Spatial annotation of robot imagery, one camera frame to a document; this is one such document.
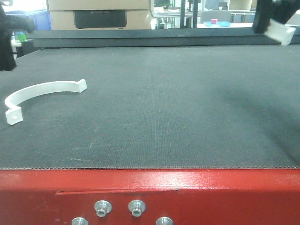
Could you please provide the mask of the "black gloved left hand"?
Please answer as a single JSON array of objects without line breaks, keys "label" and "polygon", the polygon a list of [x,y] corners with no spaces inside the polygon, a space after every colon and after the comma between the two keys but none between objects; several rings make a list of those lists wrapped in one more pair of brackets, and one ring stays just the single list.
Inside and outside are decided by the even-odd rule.
[{"label": "black gloved left hand", "polygon": [[256,34],[263,34],[271,19],[286,24],[299,9],[299,0],[258,0],[252,29]]}]

